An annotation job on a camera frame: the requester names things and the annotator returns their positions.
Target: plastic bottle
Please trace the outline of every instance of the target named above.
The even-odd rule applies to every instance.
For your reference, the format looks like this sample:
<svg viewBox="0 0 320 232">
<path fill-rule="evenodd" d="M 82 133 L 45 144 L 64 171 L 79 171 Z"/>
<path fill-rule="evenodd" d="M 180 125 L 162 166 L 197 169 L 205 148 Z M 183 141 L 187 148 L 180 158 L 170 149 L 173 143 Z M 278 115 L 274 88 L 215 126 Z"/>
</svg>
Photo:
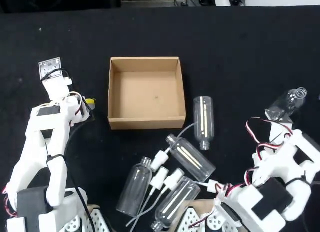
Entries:
<svg viewBox="0 0 320 232">
<path fill-rule="evenodd" d="M 193 100 L 194 136 L 200 142 L 200 149 L 207 151 L 210 141 L 214 139 L 214 107 L 208 96 L 200 96 Z"/>
<path fill-rule="evenodd" d="M 170 134 L 166 141 L 170 144 L 171 154 L 199 182 L 205 182 L 216 170 L 216 167 L 186 139 L 177 139 L 173 134 Z"/>
<path fill-rule="evenodd" d="M 160 232 L 163 228 L 169 228 L 178 211 L 185 210 L 199 193 L 200 187 L 188 177 L 183 177 L 176 190 L 171 191 L 156 209 L 155 222 L 151 225 L 153 231 Z"/>
<path fill-rule="evenodd" d="M 291 116 L 304 105 L 307 93 L 303 87 L 289 90 L 265 110 L 267 117 L 271 121 L 280 121 L 283 117 Z"/>
<path fill-rule="evenodd" d="M 131 217 L 139 213 L 152 179 L 150 164 L 151 159 L 143 157 L 141 163 L 131 169 L 116 206 L 117 211 Z"/>
</svg>

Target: open cardboard box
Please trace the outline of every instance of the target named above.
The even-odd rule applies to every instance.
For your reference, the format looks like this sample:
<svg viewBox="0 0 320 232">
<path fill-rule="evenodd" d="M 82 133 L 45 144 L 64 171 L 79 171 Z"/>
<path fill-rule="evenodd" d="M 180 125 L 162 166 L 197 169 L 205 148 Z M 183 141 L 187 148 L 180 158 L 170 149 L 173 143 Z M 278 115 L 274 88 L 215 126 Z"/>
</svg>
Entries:
<svg viewBox="0 0 320 232">
<path fill-rule="evenodd" d="M 186 106 L 179 58 L 111 58 L 108 120 L 112 130 L 182 128 Z"/>
</svg>

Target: black table surface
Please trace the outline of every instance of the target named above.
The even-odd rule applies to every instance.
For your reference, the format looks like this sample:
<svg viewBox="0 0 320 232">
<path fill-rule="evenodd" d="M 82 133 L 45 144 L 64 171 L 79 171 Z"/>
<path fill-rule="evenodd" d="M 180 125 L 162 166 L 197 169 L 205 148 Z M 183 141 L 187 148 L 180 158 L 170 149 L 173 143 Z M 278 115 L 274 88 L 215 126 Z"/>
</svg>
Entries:
<svg viewBox="0 0 320 232">
<path fill-rule="evenodd" d="M 256 146 L 245 122 L 263 117 L 264 109 L 286 90 L 307 88 L 298 128 L 320 143 L 319 19 L 318 6 L 0 15 L 0 184 L 9 181 L 21 156 L 31 109 L 49 99 L 39 81 L 38 62 L 55 57 L 61 57 L 79 92 L 96 98 L 97 120 L 73 138 L 66 159 L 88 202 L 100 205 L 118 232 L 127 231 L 129 218 L 115 208 L 131 167 L 165 149 L 166 136 L 180 130 L 110 130 L 106 111 L 111 57 L 180 57 L 185 125 L 193 122 L 193 98 L 206 95 L 214 100 L 216 136 L 204 154 L 217 167 L 212 178 L 222 183 L 243 182 Z M 263 124 L 255 128 L 265 140 L 269 129 Z M 198 144 L 192 131 L 185 137 Z M 172 158 L 166 166 L 173 171 L 180 165 Z M 46 185 L 48 176 L 42 171 L 32 184 Z M 204 191 L 199 198 L 214 197 Z M 320 225 L 319 191 L 312 187 L 305 211 L 310 232 Z M 8 218 L 4 209 L 0 217 L 3 228 Z M 153 220 L 151 212 L 136 231 L 149 231 Z M 289 222 L 283 231 L 304 231 L 302 219 Z"/>
</svg>

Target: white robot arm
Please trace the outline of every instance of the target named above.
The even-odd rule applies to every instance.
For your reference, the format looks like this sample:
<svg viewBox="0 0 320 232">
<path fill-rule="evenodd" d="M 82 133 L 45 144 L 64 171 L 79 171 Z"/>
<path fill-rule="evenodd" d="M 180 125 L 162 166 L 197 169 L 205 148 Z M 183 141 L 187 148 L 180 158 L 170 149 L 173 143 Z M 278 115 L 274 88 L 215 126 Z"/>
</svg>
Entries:
<svg viewBox="0 0 320 232">
<path fill-rule="evenodd" d="M 292 131 L 291 126 L 271 131 L 275 130 L 282 135 L 277 138 L 281 146 L 261 151 L 261 159 L 258 152 L 253 154 L 252 183 L 219 186 L 211 216 L 222 216 L 234 228 L 279 232 L 286 221 L 302 215 L 311 195 L 311 184 L 320 171 L 320 146 L 300 130 Z M 302 161 L 296 160 L 298 153 L 304 156 Z"/>
<path fill-rule="evenodd" d="M 82 225 L 81 231 L 92 231 L 76 189 L 66 189 L 68 169 L 63 157 L 70 128 L 86 121 L 90 110 L 82 95 L 69 91 L 72 80 L 63 77 L 60 58 L 39 63 L 39 69 L 51 102 L 32 109 L 21 158 L 3 191 L 15 211 L 7 221 L 7 230 L 71 232 Z M 47 167 L 51 174 L 48 187 L 28 188 L 37 173 Z M 86 192 L 77 189 L 87 204 Z M 71 221 L 80 220 L 81 223 L 70 227 Z"/>
</svg>

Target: bottle neck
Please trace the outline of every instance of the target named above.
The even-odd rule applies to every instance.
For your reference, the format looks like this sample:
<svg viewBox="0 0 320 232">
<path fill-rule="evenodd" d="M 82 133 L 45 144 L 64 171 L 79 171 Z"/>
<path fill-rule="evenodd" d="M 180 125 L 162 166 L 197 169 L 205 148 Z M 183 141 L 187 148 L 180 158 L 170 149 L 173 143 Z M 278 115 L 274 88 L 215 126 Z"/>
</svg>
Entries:
<svg viewBox="0 0 320 232">
<path fill-rule="evenodd" d="M 144 165 L 145 167 L 150 167 L 151 159 L 148 157 L 143 157 L 141 160 L 141 165 Z"/>
<path fill-rule="evenodd" d="M 294 97 L 296 97 L 298 100 L 303 100 L 307 96 L 307 90 L 305 88 L 297 88 L 294 90 Z"/>
<path fill-rule="evenodd" d="M 163 225 L 160 221 L 155 221 L 155 222 L 151 225 L 151 229 L 152 229 L 154 232 L 161 232 L 163 228 L 164 228 L 164 225 Z"/>
<path fill-rule="evenodd" d="M 207 140 L 201 141 L 200 143 L 200 150 L 207 151 L 210 149 L 210 143 Z"/>
<path fill-rule="evenodd" d="M 172 146 L 177 141 L 177 138 L 173 134 L 170 134 L 166 138 L 166 141 L 168 142 L 169 145 Z"/>
</svg>

